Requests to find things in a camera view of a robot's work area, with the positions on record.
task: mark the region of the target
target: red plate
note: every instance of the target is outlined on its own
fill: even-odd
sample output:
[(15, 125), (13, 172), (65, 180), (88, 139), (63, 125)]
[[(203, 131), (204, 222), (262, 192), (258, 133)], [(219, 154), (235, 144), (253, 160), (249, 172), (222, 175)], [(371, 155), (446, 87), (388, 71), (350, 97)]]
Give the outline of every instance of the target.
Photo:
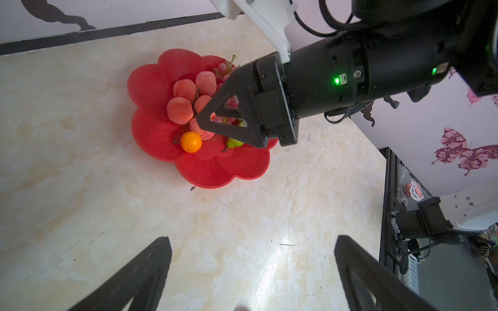
[(227, 137), (215, 134), (202, 142), (198, 152), (187, 153), (179, 144), (188, 125), (178, 125), (168, 119), (166, 105), (173, 98), (173, 85), (182, 79), (191, 79), (201, 71), (213, 71), (226, 60), (218, 56), (201, 57), (194, 52), (172, 49), (161, 54), (157, 64), (135, 69), (128, 78), (128, 93), (138, 109), (131, 121), (131, 132), (136, 143), (148, 155), (173, 162), (180, 174), (195, 186), (215, 189), (227, 185), (235, 177), (256, 179), (270, 164), (270, 149), (277, 139), (264, 149), (244, 144), (225, 153)]

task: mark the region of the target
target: marble table top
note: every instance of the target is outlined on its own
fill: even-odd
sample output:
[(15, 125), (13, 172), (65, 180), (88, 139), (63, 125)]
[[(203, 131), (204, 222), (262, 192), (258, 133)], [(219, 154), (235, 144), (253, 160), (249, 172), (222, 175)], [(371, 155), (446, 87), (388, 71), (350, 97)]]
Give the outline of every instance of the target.
[(0, 57), (2, 309), (66, 310), (168, 236), (158, 310), (348, 310), (333, 250), (347, 234), (378, 258), (385, 159), (319, 115), (261, 178), (191, 191), (130, 132), (126, 80), (170, 48), (274, 51), (241, 15)]

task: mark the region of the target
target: butterfly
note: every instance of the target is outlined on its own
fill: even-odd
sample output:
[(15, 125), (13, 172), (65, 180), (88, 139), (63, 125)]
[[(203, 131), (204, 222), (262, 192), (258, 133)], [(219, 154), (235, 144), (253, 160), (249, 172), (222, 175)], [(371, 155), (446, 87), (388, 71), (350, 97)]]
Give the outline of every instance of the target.
[(451, 163), (457, 158), (460, 159), (458, 167), (467, 172), (467, 176), (471, 170), (484, 168), (488, 165), (488, 159), (498, 159), (498, 145), (490, 145), (471, 149), (462, 134), (456, 130), (445, 127), (444, 135), (441, 143), (446, 147), (436, 150), (436, 161), (443, 163)]

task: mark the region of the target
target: black wall decal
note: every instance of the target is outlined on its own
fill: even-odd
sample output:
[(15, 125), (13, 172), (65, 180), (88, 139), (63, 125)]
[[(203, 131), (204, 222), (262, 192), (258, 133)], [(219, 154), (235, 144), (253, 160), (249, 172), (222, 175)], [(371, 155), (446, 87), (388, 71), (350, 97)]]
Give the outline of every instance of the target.
[(63, 24), (78, 24), (81, 30), (96, 29), (88, 25), (87, 20), (81, 16), (66, 15), (56, 6), (48, 4), (47, 0), (21, 0), (26, 10), (36, 18), (48, 22), (59, 21)]
[(371, 103), (370, 105), (366, 106), (365, 109), (362, 110), (362, 113), (363, 113), (363, 117), (365, 119), (367, 119), (368, 121), (372, 122), (372, 127), (375, 125), (375, 119), (372, 118), (372, 116), (370, 115), (370, 113), (372, 112), (372, 106), (374, 104)]

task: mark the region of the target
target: orange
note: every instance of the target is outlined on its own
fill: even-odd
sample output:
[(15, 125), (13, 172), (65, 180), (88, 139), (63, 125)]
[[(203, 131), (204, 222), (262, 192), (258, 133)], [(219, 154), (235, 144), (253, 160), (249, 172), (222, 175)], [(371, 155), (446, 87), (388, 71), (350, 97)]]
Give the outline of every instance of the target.
[(196, 132), (186, 132), (180, 138), (180, 146), (188, 153), (199, 151), (202, 146), (202, 139)]

